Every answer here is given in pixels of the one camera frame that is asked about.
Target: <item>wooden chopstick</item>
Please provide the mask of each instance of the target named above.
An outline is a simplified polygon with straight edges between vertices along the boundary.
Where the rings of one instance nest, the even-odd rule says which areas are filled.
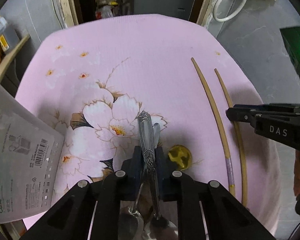
[[[214,69],[220,85],[222,87],[223,93],[225,94],[227,103],[229,107],[233,107],[233,103],[232,100],[229,96],[229,93],[227,91],[227,88],[218,72],[218,70],[215,68]],[[237,122],[233,122],[234,124],[234,130],[235,130],[235,134],[237,136],[237,141],[238,141],[238,146],[239,146],[239,154],[240,154],[240,163],[241,163],[241,177],[242,177],[242,199],[241,199],[241,203],[243,206],[247,206],[248,203],[248,176],[247,176],[247,163],[246,163],[246,155],[244,152],[244,147],[243,147],[243,141],[242,141],[242,136],[241,136],[241,132],[240,132],[240,127],[239,124]]]
[[[234,186],[234,175],[233,175],[233,169],[232,169],[232,162],[231,162],[231,156],[230,156],[230,150],[229,150],[229,145],[228,145],[228,141],[227,141],[227,137],[226,137],[226,132],[225,132],[225,128],[223,127],[222,124],[222,120],[220,117],[220,113],[218,111],[217,108],[217,104],[214,101],[213,95],[211,93],[211,90],[208,86],[208,83],[206,82],[198,64],[196,63],[196,61],[194,60],[194,58],[191,58],[191,61],[198,73],[198,76],[201,80],[201,83],[203,85],[204,91],[207,94],[214,118],[216,120],[217,123],[217,127],[219,130],[219,134],[220,134],[220,138],[221,138],[221,143],[223,146],[223,151],[225,153],[225,157],[226,157],[226,167],[227,167],[227,173],[228,173],[228,182],[229,182],[229,192],[231,193],[231,195],[233,195],[235,197],[235,186]]]

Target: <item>metal spoon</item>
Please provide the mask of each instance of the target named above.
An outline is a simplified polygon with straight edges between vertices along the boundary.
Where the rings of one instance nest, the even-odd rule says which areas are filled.
[[[174,145],[168,152],[168,158],[178,166],[179,171],[189,169],[192,165],[192,154],[183,145]]]
[[[138,116],[138,126],[146,175],[150,184],[151,197],[154,208],[154,217],[146,224],[142,233],[143,239],[177,240],[178,228],[160,213],[158,197],[158,179],[154,155],[154,135],[151,116],[142,111]]]
[[[155,123],[153,125],[154,131],[154,146],[158,145],[160,137],[160,125]],[[119,222],[118,222],[118,240],[139,240],[141,239],[144,221],[137,210],[138,201],[141,195],[143,184],[145,181],[145,174],[142,175],[140,189],[136,200],[132,206],[127,206],[120,209]]]

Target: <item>wooden board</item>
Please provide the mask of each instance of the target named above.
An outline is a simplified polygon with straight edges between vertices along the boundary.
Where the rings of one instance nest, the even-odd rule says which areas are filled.
[[[62,8],[62,14],[66,22],[67,27],[72,27],[78,24],[77,21],[75,21],[74,17],[72,16],[71,7],[69,4],[69,0],[60,0],[61,8]]]
[[[208,16],[213,10],[212,0],[203,0],[200,13],[198,15],[197,24],[204,26],[207,22]]]
[[[15,48],[9,52],[1,61],[0,63],[0,82],[2,81],[9,65],[13,61],[13,59],[16,57],[18,52],[21,50],[23,45],[26,43],[27,40],[29,40],[30,35],[27,34],[25,37],[22,38],[22,40],[15,46]]]
[[[197,22],[199,14],[201,12],[201,7],[202,7],[203,2],[204,2],[204,0],[194,0],[190,18],[189,18],[189,22],[193,22],[193,23]]]

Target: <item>shelf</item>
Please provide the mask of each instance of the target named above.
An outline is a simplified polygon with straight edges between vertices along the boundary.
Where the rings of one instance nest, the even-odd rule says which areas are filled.
[[[16,57],[18,52],[21,50],[23,45],[26,43],[27,40],[29,40],[30,35],[27,34],[25,37],[22,38],[22,40],[15,46],[15,48],[9,52],[1,61],[0,63],[0,82],[2,81],[6,71],[9,68],[9,65],[13,61],[13,59]]]

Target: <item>leaf pattern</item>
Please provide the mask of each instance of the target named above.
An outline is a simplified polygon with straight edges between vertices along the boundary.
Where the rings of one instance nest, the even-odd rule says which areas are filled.
[[[74,113],[72,114],[71,117],[71,121],[70,121],[70,126],[72,127],[72,129],[76,129],[79,127],[91,127],[93,128],[93,126],[91,126],[87,120],[85,119],[85,117],[83,116],[83,113]]]
[[[102,170],[103,175],[101,177],[91,177],[88,176],[89,179],[91,179],[92,182],[98,182],[103,180],[105,177],[107,177],[109,174],[114,172],[113,169],[113,159],[109,159],[109,160],[105,160],[105,161],[100,161],[101,163],[104,163],[105,165],[107,165],[107,167],[105,167]]]

